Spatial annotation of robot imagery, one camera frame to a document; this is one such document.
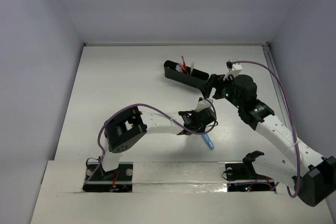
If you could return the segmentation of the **blue highlighter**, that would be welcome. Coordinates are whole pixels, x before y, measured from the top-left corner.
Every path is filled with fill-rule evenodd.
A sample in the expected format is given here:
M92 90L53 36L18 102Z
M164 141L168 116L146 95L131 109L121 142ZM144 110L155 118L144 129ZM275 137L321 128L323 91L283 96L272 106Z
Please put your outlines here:
M215 148L215 147L214 147L214 144L213 144L213 142L212 142L212 140L211 140L211 138L209 137L208 134L203 134L203 135L202 135L202 138L203 138L205 144L207 145L207 147L208 147L210 150L213 150L213 149Z

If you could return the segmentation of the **red ballpoint pen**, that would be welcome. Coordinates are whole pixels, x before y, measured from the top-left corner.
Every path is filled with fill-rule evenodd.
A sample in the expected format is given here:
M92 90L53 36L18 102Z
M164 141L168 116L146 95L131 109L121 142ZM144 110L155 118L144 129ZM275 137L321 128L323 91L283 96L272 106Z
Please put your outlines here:
M183 70L184 70L185 73L187 73L187 68L186 68L186 63L185 63L184 57L181 56L181 58L182 58L182 67L183 67Z

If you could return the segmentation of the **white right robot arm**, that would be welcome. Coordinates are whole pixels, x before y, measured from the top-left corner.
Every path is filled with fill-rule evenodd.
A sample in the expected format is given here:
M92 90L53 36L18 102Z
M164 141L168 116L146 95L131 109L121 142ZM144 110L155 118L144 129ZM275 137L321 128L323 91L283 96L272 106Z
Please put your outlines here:
M324 157L298 139L274 111L257 98L252 77L213 74L198 86L204 98L226 99L238 109L240 119L265 137L287 159L277 161L254 151L243 158L241 171L248 178L266 175L293 189L308 206L314 207L335 192L335 157Z

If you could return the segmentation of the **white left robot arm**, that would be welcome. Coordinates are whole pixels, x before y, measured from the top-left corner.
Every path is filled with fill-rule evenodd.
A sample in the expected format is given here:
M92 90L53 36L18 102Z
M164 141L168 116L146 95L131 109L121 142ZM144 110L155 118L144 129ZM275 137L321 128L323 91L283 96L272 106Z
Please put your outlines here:
M121 154L133 147L145 134L192 135L204 134L208 126L217 123L216 112L209 104L198 105L191 111L179 111L177 118L158 110L146 113L138 106L121 110L103 127L104 154L98 173L104 179L116 174Z

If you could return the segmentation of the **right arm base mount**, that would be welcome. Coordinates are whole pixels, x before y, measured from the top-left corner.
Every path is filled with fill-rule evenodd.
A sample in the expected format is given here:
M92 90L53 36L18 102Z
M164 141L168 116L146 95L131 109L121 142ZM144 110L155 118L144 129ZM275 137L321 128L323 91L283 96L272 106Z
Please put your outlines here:
M227 182L228 192L275 191L275 183L264 175L255 172L252 163L264 153L248 153L240 163L227 163L222 178Z

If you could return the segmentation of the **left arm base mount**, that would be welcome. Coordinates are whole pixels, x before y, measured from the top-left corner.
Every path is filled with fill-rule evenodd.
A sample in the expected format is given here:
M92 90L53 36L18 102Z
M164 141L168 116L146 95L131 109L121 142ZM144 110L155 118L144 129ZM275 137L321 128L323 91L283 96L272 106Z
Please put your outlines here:
M86 176L82 190L87 193L131 193L133 191L133 163L120 163L117 169L106 172L99 168L99 159L86 160Z

